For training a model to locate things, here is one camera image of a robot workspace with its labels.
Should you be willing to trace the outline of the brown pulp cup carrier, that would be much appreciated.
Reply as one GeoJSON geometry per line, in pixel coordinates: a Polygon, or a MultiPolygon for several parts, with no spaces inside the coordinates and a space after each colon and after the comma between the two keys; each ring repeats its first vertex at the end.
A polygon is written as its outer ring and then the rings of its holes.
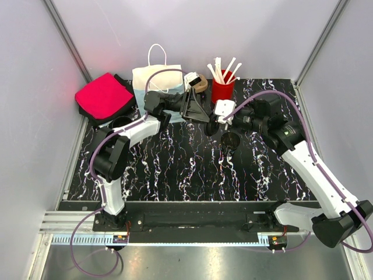
{"type": "Polygon", "coordinates": [[[202,74],[199,74],[199,77],[200,77],[200,82],[198,82],[197,84],[193,86],[193,88],[195,89],[195,93],[197,94],[204,92],[208,87],[207,79],[202,74]]]}

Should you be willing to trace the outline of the black coffee cup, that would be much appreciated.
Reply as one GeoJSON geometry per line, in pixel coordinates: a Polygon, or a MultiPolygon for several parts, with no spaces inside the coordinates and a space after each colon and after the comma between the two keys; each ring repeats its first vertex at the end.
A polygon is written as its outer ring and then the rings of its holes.
{"type": "Polygon", "coordinates": [[[232,156],[240,145],[240,137],[233,132],[226,132],[221,136],[220,149],[223,155],[232,156]]]}
{"type": "Polygon", "coordinates": [[[132,122],[131,118],[129,118],[127,116],[120,116],[120,117],[117,117],[116,119],[114,119],[108,125],[108,127],[111,128],[111,129],[120,128],[120,127],[123,127],[123,126],[126,126],[126,125],[130,124],[131,122],[132,122]]]}

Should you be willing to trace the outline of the light blue paper bag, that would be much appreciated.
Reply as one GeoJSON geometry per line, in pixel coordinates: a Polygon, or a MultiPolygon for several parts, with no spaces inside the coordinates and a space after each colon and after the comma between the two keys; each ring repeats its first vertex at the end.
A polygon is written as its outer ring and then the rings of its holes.
{"type": "Polygon", "coordinates": [[[184,93],[184,80],[180,64],[168,64],[167,54],[160,44],[152,44],[147,54],[147,66],[137,67],[132,70],[132,87],[138,105],[139,115],[145,115],[145,90],[174,95],[184,93]],[[151,64],[151,51],[160,47],[163,52],[163,62],[151,64]]]}

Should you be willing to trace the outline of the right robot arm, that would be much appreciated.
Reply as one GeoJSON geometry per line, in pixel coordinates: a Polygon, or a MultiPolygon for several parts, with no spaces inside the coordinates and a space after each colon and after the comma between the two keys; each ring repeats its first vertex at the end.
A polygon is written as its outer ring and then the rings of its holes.
{"type": "Polygon", "coordinates": [[[320,205],[313,209],[281,202],[265,216],[265,226],[274,232],[283,226],[307,230],[330,248],[345,244],[360,228],[372,236],[367,224],[372,203],[359,200],[327,168],[310,141],[303,118],[299,123],[285,119],[278,108],[282,96],[280,92],[260,92],[233,106],[225,117],[228,125],[259,133],[297,172],[320,205]]]}

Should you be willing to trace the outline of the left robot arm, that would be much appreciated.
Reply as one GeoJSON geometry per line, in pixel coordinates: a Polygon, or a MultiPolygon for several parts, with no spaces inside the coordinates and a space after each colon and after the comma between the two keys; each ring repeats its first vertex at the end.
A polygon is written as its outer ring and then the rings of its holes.
{"type": "Polygon", "coordinates": [[[89,172],[98,180],[101,192],[101,211],[107,215],[105,224],[114,231],[121,230],[126,223],[122,214],[125,202],[121,195],[121,177],[127,167],[131,147],[142,140],[157,135],[166,129],[171,114],[176,112],[184,120],[208,123],[194,88],[183,94],[168,94],[149,91],[144,96],[146,114],[130,124],[100,129],[97,133],[96,148],[90,157],[89,172]]]}

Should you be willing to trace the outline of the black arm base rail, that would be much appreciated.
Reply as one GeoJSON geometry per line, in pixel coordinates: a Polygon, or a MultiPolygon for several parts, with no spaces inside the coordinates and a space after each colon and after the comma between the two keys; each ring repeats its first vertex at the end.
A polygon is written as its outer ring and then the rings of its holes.
{"type": "Polygon", "coordinates": [[[95,215],[95,232],[121,233],[129,230],[130,244],[156,246],[239,246],[258,242],[258,233],[295,231],[275,221],[276,202],[140,202],[125,203],[111,218],[95,215]]]}

